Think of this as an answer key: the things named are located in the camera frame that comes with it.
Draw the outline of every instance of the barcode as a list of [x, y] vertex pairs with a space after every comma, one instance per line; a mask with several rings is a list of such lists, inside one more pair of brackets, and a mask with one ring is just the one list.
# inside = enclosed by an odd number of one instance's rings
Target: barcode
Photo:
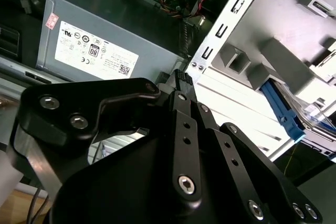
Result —
[[124, 65], [120, 65], [119, 73], [124, 74], [125, 76], [127, 76], [129, 72], [130, 72], [130, 68], [129, 67], [126, 67]]

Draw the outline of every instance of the red sticker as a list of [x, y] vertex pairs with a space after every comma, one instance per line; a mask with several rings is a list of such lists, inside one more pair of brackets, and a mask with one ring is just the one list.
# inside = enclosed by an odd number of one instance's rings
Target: red sticker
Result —
[[46, 23], [46, 27], [53, 30], [53, 28], [56, 25], [57, 20], [58, 20], [58, 16], [56, 16], [54, 13], [50, 13], [50, 16], [49, 16], [49, 18], [47, 20], [47, 23]]

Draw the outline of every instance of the power supply unit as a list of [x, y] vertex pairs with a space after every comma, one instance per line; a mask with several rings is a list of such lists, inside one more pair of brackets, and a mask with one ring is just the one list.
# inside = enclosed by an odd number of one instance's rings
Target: power supply unit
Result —
[[181, 21], [141, 0], [47, 0], [37, 67], [70, 81], [156, 81], [187, 62]]

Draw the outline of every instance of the black metal arm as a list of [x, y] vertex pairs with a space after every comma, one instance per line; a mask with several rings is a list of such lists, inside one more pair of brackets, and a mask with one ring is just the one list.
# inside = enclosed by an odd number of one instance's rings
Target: black metal arm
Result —
[[[189, 76], [175, 74], [171, 93], [145, 79], [23, 93], [7, 152], [54, 200], [50, 223], [322, 223], [237, 126], [218, 127]], [[139, 128], [148, 135], [88, 165], [93, 142]]]

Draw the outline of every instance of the white sticker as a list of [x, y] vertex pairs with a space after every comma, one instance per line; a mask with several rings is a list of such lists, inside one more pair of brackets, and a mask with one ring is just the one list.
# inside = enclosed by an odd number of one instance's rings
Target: white sticker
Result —
[[130, 78], [138, 55], [61, 22], [55, 59], [103, 80]]

